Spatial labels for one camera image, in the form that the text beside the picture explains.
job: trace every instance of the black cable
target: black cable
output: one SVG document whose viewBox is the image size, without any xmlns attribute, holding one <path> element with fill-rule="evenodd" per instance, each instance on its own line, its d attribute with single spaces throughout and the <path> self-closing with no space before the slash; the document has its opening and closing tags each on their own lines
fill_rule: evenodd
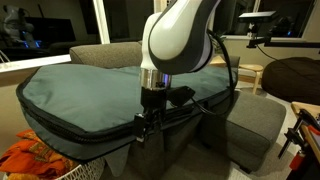
<svg viewBox="0 0 320 180">
<path fill-rule="evenodd" d="M 276 59 L 276 58 L 268 55 L 267 53 L 265 53 L 265 52 L 259 47 L 259 45 L 256 45 L 256 46 L 257 46 L 257 48 L 258 48 L 264 55 L 266 55 L 267 57 L 269 57 L 269 58 L 271 58 L 271 59 L 273 59 L 273 60 L 276 60 L 276 61 L 279 60 L 279 59 Z"/>
<path fill-rule="evenodd" d="M 233 76 L 232 76 L 232 69 L 231 69 L 231 62 L 230 62 L 230 57 L 227 51 L 227 48 L 225 47 L 225 45 L 223 44 L 222 40 L 220 39 L 220 37 L 212 32 L 211 30 L 207 30 L 208 34 L 217 41 L 217 43 L 219 44 L 224 58 L 225 58 L 225 62 L 227 63 L 227 68 L 228 68 L 228 75 L 229 75 L 229 91 L 230 91 L 230 102 L 228 105 L 228 108 L 224 111 L 224 112 L 212 112 L 209 111 L 208 109 L 204 108 L 203 106 L 201 106 L 201 104 L 199 104 L 197 101 L 195 101 L 193 98 L 191 98 L 191 100 L 193 101 L 193 103 L 205 114 L 208 115 L 212 115 L 212 116 L 217 116 L 217 115 L 222 115 L 225 114 L 226 112 L 228 112 L 231 107 L 233 106 L 233 101 L 234 101 L 234 83 L 233 83 Z"/>
</svg>

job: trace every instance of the gray bag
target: gray bag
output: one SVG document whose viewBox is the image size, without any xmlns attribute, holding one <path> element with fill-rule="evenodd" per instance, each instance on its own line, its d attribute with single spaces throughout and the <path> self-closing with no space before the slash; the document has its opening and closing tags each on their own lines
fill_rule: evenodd
<svg viewBox="0 0 320 180">
<path fill-rule="evenodd" d="M 18 86 L 17 96 L 27 122 L 44 143 L 87 162 L 135 140 L 134 115 L 143 112 L 139 72 L 140 67 L 44 66 Z M 189 86 L 196 92 L 194 99 L 210 105 L 228 97 L 228 85 L 228 72 L 216 67 L 173 76 L 171 84 Z M 199 113 L 191 101 L 177 108 L 168 104 L 162 129 Z"/>
</svg>

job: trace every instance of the gray ottoman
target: gray ottoman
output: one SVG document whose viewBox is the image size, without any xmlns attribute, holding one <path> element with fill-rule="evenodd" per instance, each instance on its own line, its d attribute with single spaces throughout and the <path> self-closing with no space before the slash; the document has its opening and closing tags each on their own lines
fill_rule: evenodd
<svg viewBox="0 0 320 180">
<path fill-rule="evenodd" d="M 229 100 L 223 103 L 226 107 Z M 204 115 L 198 135 L 205 145 L 228 156 L 246 172 L 257 171 L 275 143 L 285 115 L 285 107 L 273 100 L 235 91 L 232 110 L 223 116 Z"/>
</svg>

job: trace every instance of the basket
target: basket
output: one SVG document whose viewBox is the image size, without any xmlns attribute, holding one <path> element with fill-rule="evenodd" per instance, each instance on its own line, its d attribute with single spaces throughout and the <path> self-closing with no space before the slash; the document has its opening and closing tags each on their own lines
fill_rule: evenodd
<svg viewBox="0 0 320 180">
<path fill-rule="evenodd" d="M 87 164 L 79 165 L 55 180 L 99 180 L 103 173 L 104 165 L 105 159 L 101 157 Z M 4 175 L 3 180 L 7 180 L 7 175 Z"/>
</svg>

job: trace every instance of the gray couch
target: gray couch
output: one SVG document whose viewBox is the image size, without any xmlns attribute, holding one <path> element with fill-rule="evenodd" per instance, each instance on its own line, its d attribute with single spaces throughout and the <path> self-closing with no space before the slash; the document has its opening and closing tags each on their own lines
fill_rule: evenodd
<svg viewBox="0 0 320 180">
<path fill-rule="evenodd" d="M 74 64 L 103 68 L 140 66 L 142 60 L 141 44 L 139 42 L 73 47 L 70 49 L 70 56 Z M 231 61 L 234 66 L 233 70 L 237 71 L 239 57 L 232 57 Z M 130 147 L 128 163 L 132 164 L 132 167 L 139 171 L 144 178 L 158 179 L 196 135 L 204 144 L 221 150 L 223 154 L 244 169 L 248 171 L 258 170 L 266 153 L 279 134 L 285 110 L 282 105 L 274 101 L 252 94 L 241 95 L 237 92 L 235 96 L 233 110 L 222 117 L 198 115 L 186 123 L 152 135 L 148 142 L 143 145 L 133 143 Z M 253 103 L 250 105 L 253 109 L 256 104 L 265 103 L 270 108 L 258 109 L 262 111 L 262 116 L 256 116 L 257 114 L 250 114 L 252 108 L 249 110 L 243 109 L 241 104 L 243 102 Z M 221 105 L 216 105 L 213 108 L 223 109 L 226 108 L 226 105 L 221 103 Z M 255 127 L 259 123 L 261 125 L 260 129 Z"/>
</svg>

